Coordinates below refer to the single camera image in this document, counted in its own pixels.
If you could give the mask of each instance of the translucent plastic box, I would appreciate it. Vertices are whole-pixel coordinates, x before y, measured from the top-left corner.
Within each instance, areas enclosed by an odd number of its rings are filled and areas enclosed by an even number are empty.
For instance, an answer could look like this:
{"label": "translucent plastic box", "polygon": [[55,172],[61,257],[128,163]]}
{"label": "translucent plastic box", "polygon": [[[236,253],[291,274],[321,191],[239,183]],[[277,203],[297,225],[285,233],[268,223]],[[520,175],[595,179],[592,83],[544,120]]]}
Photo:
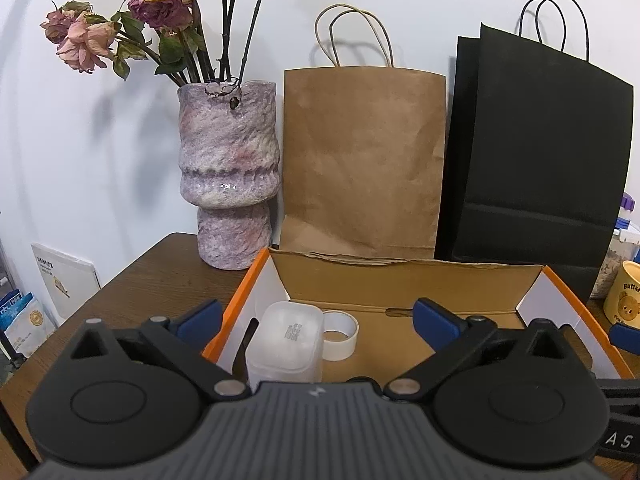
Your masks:
{"label": "translucent plastic box", "polygon": [[324,315],[318,307],[290,301],[269,306],[246,349],[252,390],[260,381],[321,381],[323,335]]}

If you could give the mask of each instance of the vase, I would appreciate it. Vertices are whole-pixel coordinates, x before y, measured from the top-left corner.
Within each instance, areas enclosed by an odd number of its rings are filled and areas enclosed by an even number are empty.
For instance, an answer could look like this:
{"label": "vase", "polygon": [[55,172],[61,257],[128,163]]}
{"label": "vase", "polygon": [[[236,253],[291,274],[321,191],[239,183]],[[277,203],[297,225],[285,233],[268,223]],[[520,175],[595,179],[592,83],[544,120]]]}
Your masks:
{"label": "vase", "polygon": [[200,257],[239,270],[271,243],[267,200],[280,187],[276,85],[249,81],[226,92],[217,83],[178,89],[180,194],[199,208]]}

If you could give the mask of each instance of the masking tape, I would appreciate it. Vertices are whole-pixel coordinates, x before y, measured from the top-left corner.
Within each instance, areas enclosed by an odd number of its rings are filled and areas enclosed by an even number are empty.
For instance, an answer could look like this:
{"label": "masking tape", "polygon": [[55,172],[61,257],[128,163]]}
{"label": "masking tape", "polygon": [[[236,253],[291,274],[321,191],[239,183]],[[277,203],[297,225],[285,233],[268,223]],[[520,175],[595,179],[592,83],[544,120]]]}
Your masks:
{"label": "masking tape", "polygon": [[347,336],[344,341],[324,341],[322,359],[326,361],[342,361],[353,354],[360,327],[358,321],[346,312],[327,310],[324,313],[324,331],[340,332]]}

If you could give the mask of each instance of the yellow mug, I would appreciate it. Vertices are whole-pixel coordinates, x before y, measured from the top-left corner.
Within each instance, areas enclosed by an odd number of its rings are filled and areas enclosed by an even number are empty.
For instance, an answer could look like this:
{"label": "yellow mug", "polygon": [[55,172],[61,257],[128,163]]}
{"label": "yellow mug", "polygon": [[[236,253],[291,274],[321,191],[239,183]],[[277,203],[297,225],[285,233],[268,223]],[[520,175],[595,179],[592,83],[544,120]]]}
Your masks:
{"label": "yellow mug", "polygon": [[604,313],[614,324],[640,328],[640,265],[622,262],[604,301]]}

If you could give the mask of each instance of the brown paper bag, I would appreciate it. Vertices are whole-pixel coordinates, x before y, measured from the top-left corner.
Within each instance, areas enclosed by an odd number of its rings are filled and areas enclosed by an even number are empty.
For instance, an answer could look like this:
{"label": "brown paper bag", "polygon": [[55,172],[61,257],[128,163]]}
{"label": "brown paper bag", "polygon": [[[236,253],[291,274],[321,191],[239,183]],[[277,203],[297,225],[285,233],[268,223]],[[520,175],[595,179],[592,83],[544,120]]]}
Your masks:
{"label": "brown paper bag", "polygon": [[[318,37],[329,9],[335,60]],[[341,67],[333,25],[358,12],[385,33],[387,67]],[[375,16],[325,9],[316,21],[330,68],[285,72],[280,247],[365,258],[432,258],[444,160],[444,76],[394,68]]]}

